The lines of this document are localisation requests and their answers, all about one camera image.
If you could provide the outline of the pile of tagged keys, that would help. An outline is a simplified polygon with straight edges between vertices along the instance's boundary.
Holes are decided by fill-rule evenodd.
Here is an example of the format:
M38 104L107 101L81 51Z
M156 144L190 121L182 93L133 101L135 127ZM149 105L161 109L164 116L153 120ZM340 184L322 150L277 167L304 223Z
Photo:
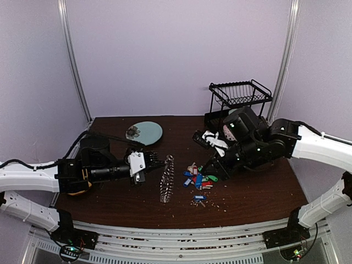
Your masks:
M202 166L198 167L195 162L187 167L186 171L183 172L183 176L187 179L183 182L183 187L187 188L193 185L197 190L208 190L211 189L214 183L218 182L218 178L214 175L204 175L202 172Z

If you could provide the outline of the blue tagged key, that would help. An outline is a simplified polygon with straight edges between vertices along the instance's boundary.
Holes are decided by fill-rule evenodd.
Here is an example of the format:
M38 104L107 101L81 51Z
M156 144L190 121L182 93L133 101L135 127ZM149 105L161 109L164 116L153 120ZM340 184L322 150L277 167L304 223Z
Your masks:
M204 201L207 200L207 197L206 196L203 196L203 195L195 195L193 197L193 200L197 203L199 203L201 206L203 207L206 207L206 205L204 204Z

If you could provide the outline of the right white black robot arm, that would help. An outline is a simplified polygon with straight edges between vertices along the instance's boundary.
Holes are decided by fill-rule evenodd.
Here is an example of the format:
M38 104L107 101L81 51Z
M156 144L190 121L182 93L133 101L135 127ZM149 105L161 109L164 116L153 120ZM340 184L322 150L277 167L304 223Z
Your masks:
M315 201L290 213L285 228L265 232L293 243L319 220L343 206L351 206L351 142L325 135L301 121L280 118L268 124L250 107L242 107L223 119L222 130L196 131L193 140L216 153L202 173L216 172L228 179L238 169L254 170L279 158L303 158L344 170L342 178Z

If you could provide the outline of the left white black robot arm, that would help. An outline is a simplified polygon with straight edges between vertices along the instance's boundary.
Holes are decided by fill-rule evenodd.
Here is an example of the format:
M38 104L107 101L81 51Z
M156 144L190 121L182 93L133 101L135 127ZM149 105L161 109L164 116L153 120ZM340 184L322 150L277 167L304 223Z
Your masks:
M79 240L71 214L35 203L19 195L20 190L48 191L78 195L94 184L129 179L137 185L145 175L166 165L154 151L141 146L127 149L118 159L110 152L110 138L86 136L79 141L74 158L64 156L54 162L26 164L18 159L1 163L1 211L58 234L67 244Z

